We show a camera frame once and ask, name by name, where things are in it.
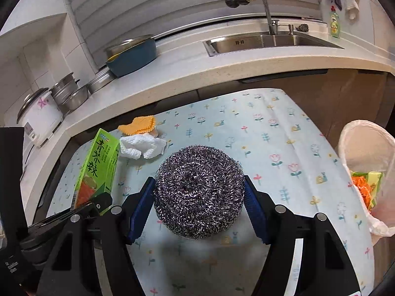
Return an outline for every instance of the light blue tablecloth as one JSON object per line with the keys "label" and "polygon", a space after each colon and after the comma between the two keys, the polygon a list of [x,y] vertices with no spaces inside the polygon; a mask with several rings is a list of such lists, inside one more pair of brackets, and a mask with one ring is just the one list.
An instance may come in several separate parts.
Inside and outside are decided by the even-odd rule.
{"label": "light blue tablecloth", "polygon": [[[155,117],[159,136],[167,140],[165,154],[150,160],[119,158],[115,204],[138,192],[171,153],[192,144],[216,147],[240,161],[257,190],[269,193],[275,203],[295,214],[325,213],[343,241],[362,295],[372,291],[373,247],[357,193],[328,141],[282,90],[236,92]],[[117,130],[111,133],[121,136]],[[48,215],[70,207],[89,146],[74,154]],[[286,295],[296,288],[302,246],[298,240]],[[143,235],[129,247],[141,285],[153,296],[250,295],[268,250],[256,238],[244,208],[228,231],[199,241],[171,233],[152,209]]]}

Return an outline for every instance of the green bottle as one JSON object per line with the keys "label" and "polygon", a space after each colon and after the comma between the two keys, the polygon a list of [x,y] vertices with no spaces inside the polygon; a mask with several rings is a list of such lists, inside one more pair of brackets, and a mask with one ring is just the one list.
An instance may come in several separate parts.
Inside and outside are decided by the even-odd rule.
{"label": "green bottle", "polygon": [[331,13],[330,13],[330,20],[329,20],[329,24],[330,24],[330,31],[331,31],[331,35],[335,38],[340,37],[340,23],[339,23],[339,16],[336,13],[336,9],[335,7],[332,5],[331,8]]}

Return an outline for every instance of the stainless steel basin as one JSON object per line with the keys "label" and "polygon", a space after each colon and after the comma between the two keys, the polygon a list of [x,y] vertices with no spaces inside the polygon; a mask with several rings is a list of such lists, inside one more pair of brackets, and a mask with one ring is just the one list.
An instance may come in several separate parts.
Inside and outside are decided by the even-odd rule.
{"label": "stainless steel basin", "polygon": [[325,40],[295,32],[290,35],[288,31],[279,31],[278,35],[269,35],[268,32],[253,32],[204,41],[204,46],[210,57],[235,51],[272,48],[277,46],[324,46],[343,49]]}

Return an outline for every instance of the gray roller blind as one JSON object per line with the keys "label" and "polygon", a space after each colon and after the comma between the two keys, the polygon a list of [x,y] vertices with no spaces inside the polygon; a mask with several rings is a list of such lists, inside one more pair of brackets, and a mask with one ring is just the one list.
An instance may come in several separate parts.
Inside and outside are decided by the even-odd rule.
{"label": "gray roller blind", "polygon": [[[277,16],[321,18],[319,0],[268,0]],[[262,1],[232,9],[224,0],[70,0],[77,23],[98,66],[104,48],[145,34],[159,34],[216,17],[264,12]]]}

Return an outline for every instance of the trash bag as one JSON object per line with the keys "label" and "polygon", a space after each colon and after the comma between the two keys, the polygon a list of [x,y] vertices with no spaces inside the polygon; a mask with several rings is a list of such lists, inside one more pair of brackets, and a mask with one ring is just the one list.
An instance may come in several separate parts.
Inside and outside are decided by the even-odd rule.
{"label": "trash bag", "polygon": [[395,234],[395,139],[385,129],[367,120],[351,121],[343,128],[338,155],[350,173],[379,171],[384,174],[377,195],[377,205],[369,213],[359,194],[365,211],[373,245],[381,237]]}

